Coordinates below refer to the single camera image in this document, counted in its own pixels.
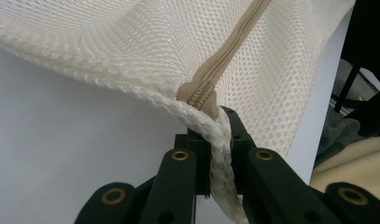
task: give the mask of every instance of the white table surface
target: white table surface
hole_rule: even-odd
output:
[[[324,50],[312,96],[287,157],[308,182],[348,16]],[[153,177],[186,128],[116,91],[77,82],[0,49],[0,224],[73,223],[110,182]],[[231,223],[198,197],[197,223]]]

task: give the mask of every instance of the mesh laundry bag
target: mesh laundry bag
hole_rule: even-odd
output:
[[[259,147],[286,156],[317,59],[353,3],[0,0],[0,47],[146,101],[200,133],[212,145],[215,200],[246,223],[217,105],[236,110]]]

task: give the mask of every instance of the zipper teeth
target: zipper teeth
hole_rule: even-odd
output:
[[[208,58],[196,71],[192,82],[183,84],[176,99],[204,111],[210,118],[218,115],[215,87],[228,63],[247,38],[251,29],[271,0],[254,0],[232,30],[232,33],[218,51]]]
[[[216,71],[218,71],[226,62],[230,56],[237,51],[237,48],[241,44],[241,38],[243,33],[247,31],[247,29],[250,26],[250,23],[254,20],[254,18],[257,17],[257,15],[260,12],[260,8],[263,4],[264,0],[260,0],[257,4],[255,10],[251,13],[249,17],[246,18],[246,21],[241,26],[240,31],[238,32],[237,36],[233,40],[233,42],[230,44],[229,48],[225,51],[225,53],[220,57],[220,59],[210,68],[210,70],[204,75],[204,80],[210,80],[213,78],[213,76],[216,74]]]

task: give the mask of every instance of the beige fabric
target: beige fabric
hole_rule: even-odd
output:
[[[321,163],[312,173],[310,186],[324,192],[335,182],[358,185],[380,199],[380,137],[353,143]]]

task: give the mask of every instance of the zipper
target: zipper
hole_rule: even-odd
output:
[[[208,58],[196,71],[192,82],[178,88],[176,99],[205,112],[211,119],[218,116],[215,87],[222,74],[253,29],[271,0],[254,0],[234,27],[222,47]]]

